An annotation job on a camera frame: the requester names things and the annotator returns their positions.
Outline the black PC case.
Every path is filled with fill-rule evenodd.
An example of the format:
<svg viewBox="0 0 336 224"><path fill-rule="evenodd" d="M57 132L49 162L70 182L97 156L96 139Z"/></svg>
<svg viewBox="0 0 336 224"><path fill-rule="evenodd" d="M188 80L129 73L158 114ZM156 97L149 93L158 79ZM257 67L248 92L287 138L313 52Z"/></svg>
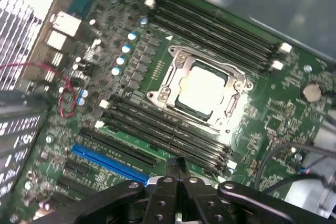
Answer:
<svg viewBox="0 0 336 224"><path fill-rule="evenodd" d="M238 18L328 62L336 71L336 0L214 1ZM17 184L51 108L57 106L64 119L72 117L77 108L77 93L55 56L75 48L70 43L75 31L65 37L54 31L54 22L64 23L66 11L69 5L64 0L0 0L0 224L33 224L41 216L103 191L65 202L57 196L57 206L33 211L17 208ZM333 106L312 145L285 142L261 160L267 165L280 150L296 147L306 152L306 160L317 170L293 174L264 190L258 184L247 186L324 217L327 224L336 224L336 92L333 95ZM212 185L205 177L191 175L214 189L223 182L236 182L227 179ZM202 224L183 219L185 200L178 180L175 224Z"/></svg>

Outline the silver CPU chip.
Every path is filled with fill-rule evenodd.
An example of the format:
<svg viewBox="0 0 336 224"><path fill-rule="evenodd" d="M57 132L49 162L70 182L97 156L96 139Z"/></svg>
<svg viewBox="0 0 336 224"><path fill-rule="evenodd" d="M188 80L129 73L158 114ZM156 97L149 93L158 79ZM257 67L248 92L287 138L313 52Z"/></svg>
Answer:
<svg viewBox="0 0 336 224"><path fill-rule="evenodd" d="M226 76L193 66L180 81L181 90L177 100L188 108L208 116L224 98L226 79Z"/></svg>

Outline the green motherboard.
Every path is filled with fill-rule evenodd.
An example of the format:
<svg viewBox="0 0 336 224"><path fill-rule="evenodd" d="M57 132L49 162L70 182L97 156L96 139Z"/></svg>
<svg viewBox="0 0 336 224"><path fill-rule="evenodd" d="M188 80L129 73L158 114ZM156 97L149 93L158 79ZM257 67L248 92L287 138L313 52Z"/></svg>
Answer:
<svg viewBox="0 0 336 224"><path fill-rule="evenodd" d="M53 106L29 164L17 184L17 208L33 211L82 199L128 178L71 152L80 144L154 177L171 157L185 157L190 172L212 185L234 180L264 190L296 173L311 174L306 152L287 147L267 165L261 160L285 142L312 145L333 106L336 71L326 61L224 10L214 0L64 0L69 11L54 31L75 31L73 52L57 52L69 76L77 108L64 119ZM232 118L208 131L157 108L157 90L172 62L170 46L187 46L244 71L253 88L242 93ZM318 83L322 98L309 103L302 89ZM104 118L113 99L173 116L230 148L223 166L212 166L118 120Z"/></svg>

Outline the coin cell battery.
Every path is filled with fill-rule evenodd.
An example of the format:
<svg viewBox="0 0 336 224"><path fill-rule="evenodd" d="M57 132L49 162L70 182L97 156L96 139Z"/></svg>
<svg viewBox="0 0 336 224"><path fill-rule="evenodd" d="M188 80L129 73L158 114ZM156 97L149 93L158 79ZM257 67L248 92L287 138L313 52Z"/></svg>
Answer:
<svg viewBox="0 0 336 224"><path fill-rule="evenodd" d="M305 101L314 103L322 98L322 90L318 83L312 82L302 89L302 95Z"/></svg>

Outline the blue expansion slot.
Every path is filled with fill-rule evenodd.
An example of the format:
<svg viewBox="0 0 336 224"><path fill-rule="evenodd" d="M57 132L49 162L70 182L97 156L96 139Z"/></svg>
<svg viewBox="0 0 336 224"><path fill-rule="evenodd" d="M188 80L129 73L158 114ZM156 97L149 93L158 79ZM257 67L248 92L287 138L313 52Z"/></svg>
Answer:
<svg viewBox="0 0 336 224"><path fill-rule="evenodd" d="M97 152L94 152L80 144L75 144L71 148L71 152L81 158L84 158L90 162L95 163L96 165L102 166L110 171L113 171L118 175L142 183L144 186L148 184L148 180L150 178L149 175L141 173L136 169L128 165L121 164L120 162L115 161L109 157L98 154Z"/></svg>

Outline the CPU in motherboard socket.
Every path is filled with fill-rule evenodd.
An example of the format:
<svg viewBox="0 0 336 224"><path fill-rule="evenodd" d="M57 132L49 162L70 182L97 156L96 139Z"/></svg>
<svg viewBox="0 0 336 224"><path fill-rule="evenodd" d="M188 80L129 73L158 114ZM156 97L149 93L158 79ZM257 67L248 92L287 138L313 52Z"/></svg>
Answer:
<svg viewBox="0 0 336 224"><path fill-rule="evenodd" d="M172 62L157 90L147 93L149 101L162 111L193 123L208 131L219 132L232 118L242 93L253 88L244 71L236 66L218 61L210 55L187 46L170 46ZM210 115L194 111L178 102L180 81L193 66L199 66L217 75L226 76L223 100Z"/></svg>

